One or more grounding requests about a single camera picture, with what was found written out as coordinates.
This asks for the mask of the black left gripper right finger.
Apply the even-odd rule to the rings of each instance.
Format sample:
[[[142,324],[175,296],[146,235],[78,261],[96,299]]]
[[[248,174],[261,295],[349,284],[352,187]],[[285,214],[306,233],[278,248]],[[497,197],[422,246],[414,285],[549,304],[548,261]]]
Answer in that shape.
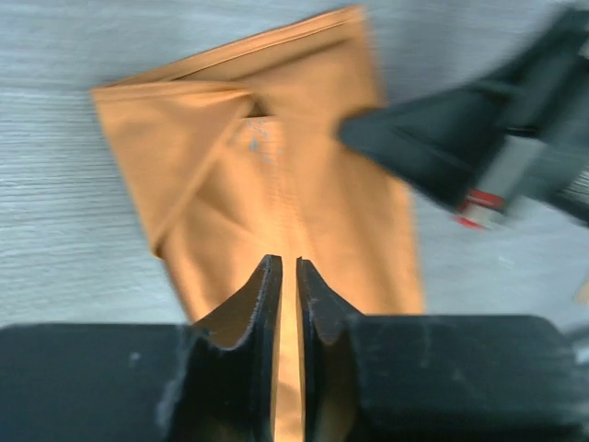
[[[548,320],[365,315],[296,268],[308,441],[584,441],[588,375]]]

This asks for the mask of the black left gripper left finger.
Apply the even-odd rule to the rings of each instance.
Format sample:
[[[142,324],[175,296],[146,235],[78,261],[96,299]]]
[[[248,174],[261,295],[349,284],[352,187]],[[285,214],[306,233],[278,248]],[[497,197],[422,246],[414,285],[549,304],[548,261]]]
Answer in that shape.
[[[1,330],[5,441],[269,441],[282,261],[192,324]]]

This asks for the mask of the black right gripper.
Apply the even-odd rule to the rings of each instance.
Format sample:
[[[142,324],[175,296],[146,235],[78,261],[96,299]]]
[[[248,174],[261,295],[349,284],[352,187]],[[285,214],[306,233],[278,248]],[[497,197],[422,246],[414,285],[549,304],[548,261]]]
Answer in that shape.
[[[588,6],[567,6],[521,52],[461,87],[341,121],[341,142],[468,227],[523,199],[588,222]]]

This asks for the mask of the orange satin napkin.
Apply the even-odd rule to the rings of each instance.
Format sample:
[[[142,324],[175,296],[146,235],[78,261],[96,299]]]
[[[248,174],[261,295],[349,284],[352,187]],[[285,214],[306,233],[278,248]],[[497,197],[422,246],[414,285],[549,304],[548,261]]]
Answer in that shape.
[[[306,417],[295,263],[367,314],[420,314],[408,187],[345,148],[384,105],[364,9],[346,6],[93,90],[152,252],[189,317],[283,261],[273,437]]]

